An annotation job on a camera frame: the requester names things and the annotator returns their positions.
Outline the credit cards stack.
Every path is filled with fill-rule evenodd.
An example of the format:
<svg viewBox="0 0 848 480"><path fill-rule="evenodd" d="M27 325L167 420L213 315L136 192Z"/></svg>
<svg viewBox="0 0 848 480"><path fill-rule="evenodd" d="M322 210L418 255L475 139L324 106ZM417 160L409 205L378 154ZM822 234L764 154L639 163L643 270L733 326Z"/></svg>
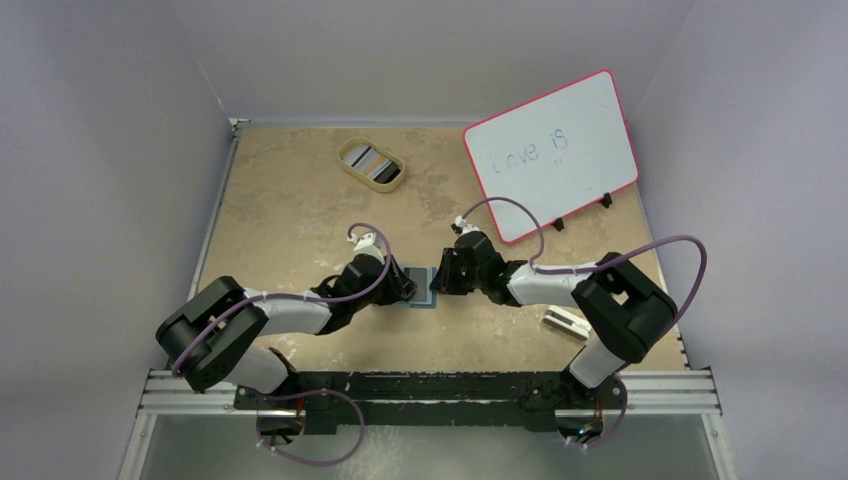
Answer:
<svg viewBox="0 0 848 480"><path fill-rule="evenodd" d="M342 156L344 163L377 184L387 184L401 172L400 165L375 147L358 144Z"/></svg>

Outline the tan oval tray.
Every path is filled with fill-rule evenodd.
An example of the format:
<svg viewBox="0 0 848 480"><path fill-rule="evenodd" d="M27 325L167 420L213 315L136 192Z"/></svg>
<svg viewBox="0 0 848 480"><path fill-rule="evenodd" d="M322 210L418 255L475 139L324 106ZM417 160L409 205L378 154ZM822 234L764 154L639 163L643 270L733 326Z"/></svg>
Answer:
<svg viewBox="0 0 848 480"><path fill-rule="evenodd" d="M337 151L341 168L377 193L388 194L398 188L408 168L403 160L365 137L352 137Z"/></svg>

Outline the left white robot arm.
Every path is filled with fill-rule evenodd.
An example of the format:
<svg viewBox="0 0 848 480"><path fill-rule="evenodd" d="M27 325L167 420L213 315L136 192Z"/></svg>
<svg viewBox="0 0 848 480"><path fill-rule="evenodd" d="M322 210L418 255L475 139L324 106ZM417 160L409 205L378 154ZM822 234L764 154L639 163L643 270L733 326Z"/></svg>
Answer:
<svg viewBox="0 0 848 480"><path fill-rule="evenodd" d="M220 382L259 391L272 408L297 399L296 372L284 356L260 349L262 335L328 335L362 309L406 302L417 283L395 259L358 254L344 269L301 294L263 294L221 276L168 317L155 339L173 372L203 392Z"/></svg>

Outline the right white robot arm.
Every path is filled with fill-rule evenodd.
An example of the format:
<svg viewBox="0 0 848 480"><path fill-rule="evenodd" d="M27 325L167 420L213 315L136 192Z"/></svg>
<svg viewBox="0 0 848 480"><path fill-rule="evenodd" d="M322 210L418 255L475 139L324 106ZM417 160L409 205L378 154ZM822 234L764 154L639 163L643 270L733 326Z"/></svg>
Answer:
<svg viewBox="0 0 848 480"><path fill-rule="evenodd" d="M480 291L496 305L580 310L594 336L563 370L561 381L564 399L576 407L596 399L601 383L618 370L641 362L678 314L675 302L617 252L595 264L544 273L527 260L504 259L480 231L465 233L444 249L430 287L444 295Z"/></svg>

